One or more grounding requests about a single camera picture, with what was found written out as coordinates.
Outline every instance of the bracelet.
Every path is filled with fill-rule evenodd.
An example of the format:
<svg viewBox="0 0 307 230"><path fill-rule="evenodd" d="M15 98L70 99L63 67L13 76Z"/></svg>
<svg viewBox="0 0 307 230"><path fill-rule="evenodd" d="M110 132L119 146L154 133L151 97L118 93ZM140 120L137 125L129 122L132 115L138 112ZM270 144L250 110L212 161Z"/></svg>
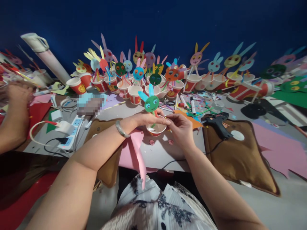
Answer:
<svg viewBox="0 0 307 230"><path fill-rule="evenodd" d="M120 135L122 135L124 138L129 138L130 137L130 134L127 135L123 130L122 130L122 127L121 125L119 124L119 120L117 120L115 122L115 127L117 129L117 131L120 133Z"/></svg>

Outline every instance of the blue wall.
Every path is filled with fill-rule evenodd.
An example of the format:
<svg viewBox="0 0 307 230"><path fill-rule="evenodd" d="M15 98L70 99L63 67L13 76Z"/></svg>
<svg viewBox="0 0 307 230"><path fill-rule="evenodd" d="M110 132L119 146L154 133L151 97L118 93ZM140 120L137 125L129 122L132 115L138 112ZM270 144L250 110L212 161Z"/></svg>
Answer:
<svg viewBox="0 0 307 230"><path fill-rule="evenodd" d="M2 1L0 50L8 48L29 63L16 47L20 44L37 63L44 64L20 38L34 32L47 39L51 51L70 73L72 62L84 57L89 47L98 51L91 39L102 45L100 33L109 49L119 58L129 48L134 53L144 40L148 52L156 44L155 54L168 61L180 56L179 64L189 64L195 43L204 51L204 59L213 59L218 51L230 56L241 41L242 49L257 42L248 55L258 51L251 72L259 73L288 48L307 44L306 0L236 1ZM207 69L208 62L201 67Z"/></svg>

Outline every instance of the brown cushion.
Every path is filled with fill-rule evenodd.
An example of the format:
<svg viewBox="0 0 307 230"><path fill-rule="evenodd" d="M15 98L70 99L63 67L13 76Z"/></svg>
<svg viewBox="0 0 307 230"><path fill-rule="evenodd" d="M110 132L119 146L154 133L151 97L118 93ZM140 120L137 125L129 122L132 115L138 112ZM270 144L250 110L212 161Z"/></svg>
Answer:
<svg viewBox="0 0 307 230"><path fill-rule="evenodd" d="M226 120L230 125L227 130L241 132L245 139L238 141L229 138L223 141L207 158L213 166L225 177L236 183L239 180L250 183L253 187L281 196L278 185L273 178L265 158L255 138L253 125L246 120ZM213 127L203 128L206 152L210 152L221 141Z"/></svg>
<svg viewBox="0 0 307 230"><path fill-rule="evenodd" d="M115 124L116 120L110 121L100 121L98 119L93 120L91 128L86 136L85 143L93 137L93 135L98 134L107 128ZM102 183L111 188L116 183L117 168L119 164L119 158L121 157L122 145L113 153L113 155L105 162L105 164L98 170L97 178L102 181Z"/></svg>

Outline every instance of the hot glue gun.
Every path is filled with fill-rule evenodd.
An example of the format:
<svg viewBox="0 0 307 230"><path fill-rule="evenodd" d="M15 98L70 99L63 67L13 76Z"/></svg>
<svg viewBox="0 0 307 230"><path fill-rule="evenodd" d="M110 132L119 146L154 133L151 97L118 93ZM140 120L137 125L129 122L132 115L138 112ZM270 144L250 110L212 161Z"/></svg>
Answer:
<svg viewBox="0 0 307 230"><path fill-rule="evenodd" d="M214 128L219 138L222 140L227 140L230 137L233 137L223 125L223 122L229 117L229 114L226 112L219 113L217 115L206 114L202 117L202 121L205 121L206 125L210 125Z"/></svg>

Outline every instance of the floral dress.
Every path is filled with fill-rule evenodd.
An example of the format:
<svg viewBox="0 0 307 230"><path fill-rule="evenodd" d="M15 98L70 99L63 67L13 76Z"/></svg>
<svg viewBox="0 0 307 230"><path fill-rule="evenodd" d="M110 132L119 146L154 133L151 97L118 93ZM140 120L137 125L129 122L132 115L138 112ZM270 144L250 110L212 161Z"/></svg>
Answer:
<svg viewBox="0 0 307 230"><path fill-rule="evenodd" d="M102 229L217 229L201 203L182 185L161 191L146 176L145 189L138 174L124 189L111 219Z"/></svg>

